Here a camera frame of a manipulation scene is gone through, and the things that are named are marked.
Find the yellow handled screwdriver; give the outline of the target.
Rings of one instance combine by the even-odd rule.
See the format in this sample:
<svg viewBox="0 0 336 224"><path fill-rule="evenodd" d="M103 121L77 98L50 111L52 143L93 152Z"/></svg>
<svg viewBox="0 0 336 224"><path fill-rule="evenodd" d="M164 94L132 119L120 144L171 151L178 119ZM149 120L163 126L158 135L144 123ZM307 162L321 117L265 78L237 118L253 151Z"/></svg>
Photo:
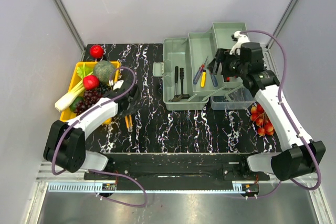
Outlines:
<svg viewBox="0 0 336 224"><path fill-rule="evenodd" d="M201 88L205 87L205 83L206 83L206 70L203 69L202 75L201 75L201 84L200 84L200 87Z"/></svg>

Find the black claw hammer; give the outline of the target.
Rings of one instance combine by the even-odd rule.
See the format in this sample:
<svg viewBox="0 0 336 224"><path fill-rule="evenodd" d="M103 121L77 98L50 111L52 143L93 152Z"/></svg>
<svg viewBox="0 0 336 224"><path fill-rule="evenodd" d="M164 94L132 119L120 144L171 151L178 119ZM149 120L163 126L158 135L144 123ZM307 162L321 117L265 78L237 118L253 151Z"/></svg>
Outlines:
<svg viewBox="0 0 336 224"><path fill-rule="evenodd" d="M184 93L184 68L180 68L180 83L181 83L181 96L182 96L182 99L189 99L190 95Z"/></svg>

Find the clear grey plastic toolbox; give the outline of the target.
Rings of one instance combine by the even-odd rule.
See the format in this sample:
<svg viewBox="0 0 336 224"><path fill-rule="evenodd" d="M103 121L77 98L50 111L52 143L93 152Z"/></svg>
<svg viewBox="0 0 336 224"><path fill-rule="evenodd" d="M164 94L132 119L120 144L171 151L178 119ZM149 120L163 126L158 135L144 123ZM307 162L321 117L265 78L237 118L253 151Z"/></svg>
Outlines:
<svg viewBox="0 0 336 224"><path fill-rule="evenodd" d="M163 60L153 64L153 75L162 78L167 110L201 110L207 103L213 110L240 110L255 102L241 78L226 82L221 66L207 67L218 48L231 50L238 30L246 30L245 23L214 22L206 32L164 40Z"/></svg>

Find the blue screwdriver with red band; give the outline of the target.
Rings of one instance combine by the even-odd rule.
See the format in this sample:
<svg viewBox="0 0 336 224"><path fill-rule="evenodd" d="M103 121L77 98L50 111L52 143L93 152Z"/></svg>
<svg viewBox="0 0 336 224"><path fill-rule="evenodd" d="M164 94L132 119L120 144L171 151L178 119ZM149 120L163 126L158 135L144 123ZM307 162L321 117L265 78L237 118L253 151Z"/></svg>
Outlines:
<svg viewBox="0 0 336 224"><path fill-rule="evenodd" d="M202 75L202 71L206 65L206 62L208 60L208 57L206 57L205 61L203 64L201 64L201 66L199 67L198 71L196 72L194 78L193 78L193 84L197 84L198 80L200 79L201 75Z"/></svg>

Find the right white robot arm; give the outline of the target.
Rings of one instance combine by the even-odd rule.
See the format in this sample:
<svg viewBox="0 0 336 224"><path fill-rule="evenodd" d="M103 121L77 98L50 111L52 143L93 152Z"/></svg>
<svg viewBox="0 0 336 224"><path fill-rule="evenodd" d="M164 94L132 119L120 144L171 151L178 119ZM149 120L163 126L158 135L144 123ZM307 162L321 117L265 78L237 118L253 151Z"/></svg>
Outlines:
<svg viewBox="0 0 336 224"><path fill-rule="evenodd" d="M326 152L322 141L315 142L294 115L283 93L284 79L265 67L260 43L252 42L247 31L214 37L215 69L221 68L224 79L239 77L243 86L262 106L278 135L281 153L252 154L239 166L239 174L250 180L258 172L275 175L280 181L292 180L312 173L321 182L319 164Z"/></svg>

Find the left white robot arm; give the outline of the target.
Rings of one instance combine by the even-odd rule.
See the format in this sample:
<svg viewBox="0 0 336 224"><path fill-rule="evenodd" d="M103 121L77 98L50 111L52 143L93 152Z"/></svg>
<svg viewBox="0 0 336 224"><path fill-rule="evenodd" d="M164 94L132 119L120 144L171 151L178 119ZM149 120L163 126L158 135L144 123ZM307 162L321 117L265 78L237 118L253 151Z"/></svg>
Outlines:
<svg viewBox="0 0 336 224"><path fill-rule="evenodd" d="M112 177L114 167L108 158L98 152L86 150L86 139L107 119L128 114L138 97L135 81L117 81L91 108L67 121L55 121L50 128L43 158L51 162L51 172L95 170L101 179Z"/></svg>

